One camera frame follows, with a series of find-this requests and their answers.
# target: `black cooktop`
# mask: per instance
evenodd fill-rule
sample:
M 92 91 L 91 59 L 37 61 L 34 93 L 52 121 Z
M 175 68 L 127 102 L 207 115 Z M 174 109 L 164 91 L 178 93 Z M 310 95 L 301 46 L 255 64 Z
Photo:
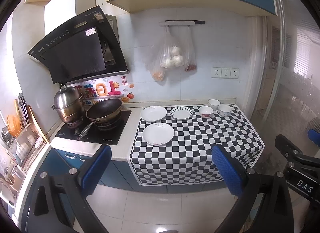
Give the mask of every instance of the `black cooktop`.
M 119 124 L 112 130 L 101 131 L 93 124 L 88 133 L 79 139 L 79 132 L 81 132 L 90 123 L 90 120 L 85 119 L 83 123 L 76 129 L 72 129 L 68 126 L 68 124 L 64 124 L 55 136 L 75 141 L 116 145 L 120 139 L 121 133 L 129 119 L 130 114 L 130 110 L 121 111 Z

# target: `checkered tablecloth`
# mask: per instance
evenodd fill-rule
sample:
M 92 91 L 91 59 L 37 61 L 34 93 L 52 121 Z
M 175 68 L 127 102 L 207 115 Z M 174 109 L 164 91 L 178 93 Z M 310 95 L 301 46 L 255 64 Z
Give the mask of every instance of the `checkered tablecloth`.
M 162 123 L 170 124 L 175 132 L 172 141 L 163 146 L 152 146 L 142 138 L 143 130 L 155 122 L 140 120 L 129 164 L 140 185 L 194 184 L 222 180 L 212 163 L 211 149 L 216 144 L 224 148 L 246 167 L 252 167 L 264 144 L 251 123 L 236 104 L 229 104 L 231 115 L 201 118 L 200 106 L 189 106 L 194 114 L 178 121 L 167 116 Z

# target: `electrical outlet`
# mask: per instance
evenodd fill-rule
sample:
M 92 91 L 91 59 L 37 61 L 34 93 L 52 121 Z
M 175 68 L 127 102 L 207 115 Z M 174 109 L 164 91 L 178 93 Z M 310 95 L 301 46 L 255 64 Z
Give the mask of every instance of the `electrical outlet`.
M 239 78 L 239 69 L 231 69 L 230 78 Z
M 221 68 L 211 68 L 211 78 L 221 78 Z
M 222 68 L 221 78 L 230 78 L 230 68 Z

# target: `wok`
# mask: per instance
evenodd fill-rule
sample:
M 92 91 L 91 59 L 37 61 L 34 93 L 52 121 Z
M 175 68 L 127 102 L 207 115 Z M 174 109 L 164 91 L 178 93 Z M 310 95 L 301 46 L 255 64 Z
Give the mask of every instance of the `wok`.
M 95 103 L 85 114 L 91 123 L 83 129 L 79 135 L 79 139 L 88 133 L 94 123 L 106 123 L 115 118 L 120 113 L 121 107 L 122 101 L 118 98 L 110 98 Z

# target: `silver bolt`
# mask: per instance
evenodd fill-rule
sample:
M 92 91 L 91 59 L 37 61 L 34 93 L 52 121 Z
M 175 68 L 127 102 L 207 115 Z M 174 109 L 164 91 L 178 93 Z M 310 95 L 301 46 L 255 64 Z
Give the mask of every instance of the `silver bolt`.
M 283 173 L 282 173 L 282 172 L 277 172 L 277 176 L 278 176 L 279 178 L 282 178 L 282 177 L 283 177 Z
M 41 174 L 40 174 L 40 177 L 43 179 L 44 177 L 46 177 L 47 176 L 47 173 L 46 172 L 41 172 Z
M 255 173 L 255 170 L 253 168 L 248 168 L 247 169 L 247 173 L 248 174 L 254 174 Z
M 75 174 L 77 171 L 78 171 L 78 170 L 77 170 L 76 168 L 71 168 L 71 169 L 69 170 L 69 173 L 70 173 L 70 174 Z

